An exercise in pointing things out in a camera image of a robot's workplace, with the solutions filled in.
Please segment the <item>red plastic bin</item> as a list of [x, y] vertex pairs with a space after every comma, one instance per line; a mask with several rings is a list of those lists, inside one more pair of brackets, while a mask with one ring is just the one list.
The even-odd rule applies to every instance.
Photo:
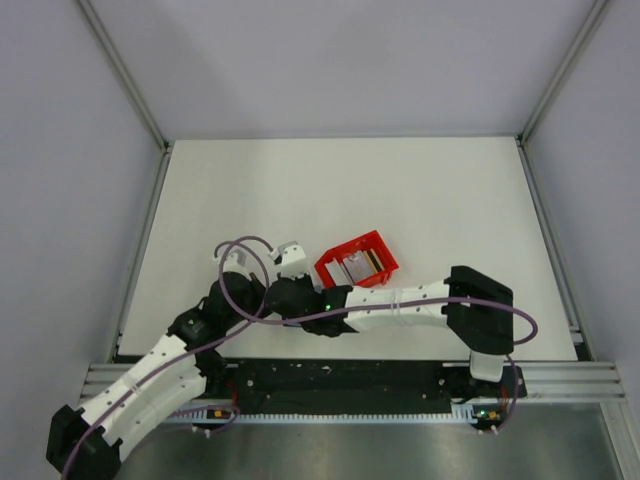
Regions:
[[399, 268], [377, 230], [328, 249], [314, 265], [322, 285], [375, 287]]

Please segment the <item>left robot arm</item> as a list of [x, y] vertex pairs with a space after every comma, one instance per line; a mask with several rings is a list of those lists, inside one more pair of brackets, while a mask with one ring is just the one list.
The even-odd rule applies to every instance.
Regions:
[[183, 404], [226, 387], [217, 352], [242, 313], [263, 314], [267, 286], [225, 273], [179, 314], [151, 350], [100, 394], [53, 416], [46, 458], [64, 479], [112, 479], [135, 446]]

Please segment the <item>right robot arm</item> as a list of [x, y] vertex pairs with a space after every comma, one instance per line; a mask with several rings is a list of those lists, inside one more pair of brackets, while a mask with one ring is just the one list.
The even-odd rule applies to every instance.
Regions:
[[278, 279], [266, 307], [315, 335], [330, 338], [387, 327], [447, 329], [470, 350], [466, 380], [487, 396], [504, 380], [503, 359], [515, 346], [513, 291], [468, 266], [448, 277], [404, 289], [334, 286], [316, 290], [302, 279]]

